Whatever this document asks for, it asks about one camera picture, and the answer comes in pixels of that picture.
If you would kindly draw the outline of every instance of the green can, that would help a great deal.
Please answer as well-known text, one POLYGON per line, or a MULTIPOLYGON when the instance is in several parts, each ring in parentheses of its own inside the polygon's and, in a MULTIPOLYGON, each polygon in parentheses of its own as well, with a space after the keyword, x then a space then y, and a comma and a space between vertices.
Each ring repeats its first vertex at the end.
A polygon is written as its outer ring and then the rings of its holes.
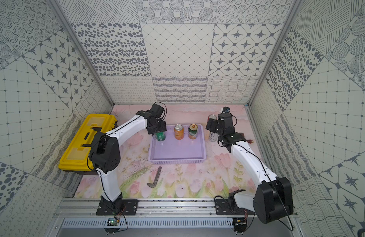
POLYGON ((156 134, 156 139, 158 141, 164 141, 166 139, 166 134, 165 132, 157 132, 156 134))

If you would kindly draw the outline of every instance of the black mounting plate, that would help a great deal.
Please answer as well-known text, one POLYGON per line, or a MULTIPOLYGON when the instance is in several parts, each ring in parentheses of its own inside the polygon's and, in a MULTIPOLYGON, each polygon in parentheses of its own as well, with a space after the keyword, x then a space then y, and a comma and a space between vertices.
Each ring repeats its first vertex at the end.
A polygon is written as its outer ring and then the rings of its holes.
MULTIPOLYGON (((230 211, 230 206, 229 203, 227 201, 227 199, 215 199, 214 200, 215 203, 215 213, 217 214, 217 216, 225 216, 225 215, 241 215, 244 216, 244 211, 243 209, 237 210, 237 211, 230 211)), ((247 210, 247 214, 248 215, 255 215, 254 212, 247 210)))
MULTIPOLYGON (((136 210, 138 209, 138 202, 139 200, 137 199, 123 199, 121 210, 123 210, 124 207, 125 210, 123 211, 122 215, 135 216, 136 210)), ((102 203, 102 201, 100 201, 100 204, 98 205, 98 209, 96 212, 97 216, 110 216, 115 214, 118 213, 113 213, 112 209, 108 208, 106 205, 102 203)))

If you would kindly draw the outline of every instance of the black and white tile pattern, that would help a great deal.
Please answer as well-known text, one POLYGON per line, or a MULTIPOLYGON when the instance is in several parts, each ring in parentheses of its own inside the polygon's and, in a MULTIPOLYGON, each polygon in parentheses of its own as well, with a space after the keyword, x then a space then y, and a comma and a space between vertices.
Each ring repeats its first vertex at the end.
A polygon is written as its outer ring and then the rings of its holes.
POLYGON ((365 90, 365 7, 352 19, 326 57, 365 90))
POLYGON ((287 177, 292 185, 317 175, 284 114, 281 114, 263 139, 272 170, 287 177))
POLYGON ((134 0, 58 0, 71 23, 139 22, 134 0))
POLYGON ((0 162, 0 214, 13 201, 28 173, 0 162))
POLYGON ((212 24, 141 24, 152 76, 208 76, 212 24))
POLYGON ((247 104, 259 77, 208 77, 205 103, 247 104))
POLYGON ((203 103, 208 77, 152 77, 157 101, 203 103))
POLYGON ((0 1, 0 33, 20 55, 61 28, 45 0, 0 1))
POLYGON ((258 96, 252 102, 251 111, 259 134, 264 138, 282 114, 282 110, 265 80, 260 84, 258 96))
POLYGON ((150 66, 140 24, 72 24, 98 73, 148 76, 150 66))
POLYGON ((292 24, 302 37, 322 54, 332 48, 365 0, 305 0, 292 24))
POLYGON ((353 236, 355 230, 350 228, 319 176, 294 186, 292 193, 293 205, 306 236, 353 236))
POLYGON ((42 237, 62 198, 73 192, 28 175, 0 216, 0 236, 42 237))
POLYGON ((19 57, 20 54, 18 51, 15 50, 9 41, 0 33, 0 69, 6 67, 9 63, 19 57))
POLYGON ((356 236, 365 228, 365 152, 319 174, 327 192, 356 236))
POLYGON ((73 110, 93 77, 63 30, 49 36, 23 58, 51 90, 73 110))
POLYGON ((217 0, 135 0, 141 23, 215 23, 217 0))
POLYGON ((0 70, 0 162, 30 172, 71 113, 23 58, 0 70))
POLYGON ((290 29, 266 77, 282 110, 289 105, 322 59, 319 51, 293 28, 290 29))
POLYGON ((209 75, 260 76, 280 34, 279 24, 215 24, 209 75))
POLYGON ((117 104, 157 101, 152 77, 102 76, 101 80, 117 104))
POLYGON ((365 91, 327 59, 284 115, 319 171, 365 151, 365 91))
POLYGON ((216 23, 282 24, 293 0, 218 0, 216 23))

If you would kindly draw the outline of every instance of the silver can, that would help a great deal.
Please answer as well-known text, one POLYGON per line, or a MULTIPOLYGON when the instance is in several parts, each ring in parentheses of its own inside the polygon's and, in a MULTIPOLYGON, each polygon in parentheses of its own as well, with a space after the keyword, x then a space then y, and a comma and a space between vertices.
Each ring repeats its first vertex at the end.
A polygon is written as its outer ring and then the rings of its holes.
MULTIPOLYGON (((209 115, 208 120, 209 119, 217 120, 217 116, 216 115, 209 115)), ((217 141, 217 139, 218 139, 218 134, 213 133, 213 132, 209 133, 209 141, 215 142, 215 141, 217 141)))

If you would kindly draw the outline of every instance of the orange can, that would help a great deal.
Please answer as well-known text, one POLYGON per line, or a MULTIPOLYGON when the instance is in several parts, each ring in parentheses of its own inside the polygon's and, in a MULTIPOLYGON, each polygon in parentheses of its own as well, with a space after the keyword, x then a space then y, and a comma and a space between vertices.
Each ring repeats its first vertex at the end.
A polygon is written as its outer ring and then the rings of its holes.
POLYGON ((184 138, 184 127, 181 124, 176 124, 175 128, 175 138, 181 140, 184 138))

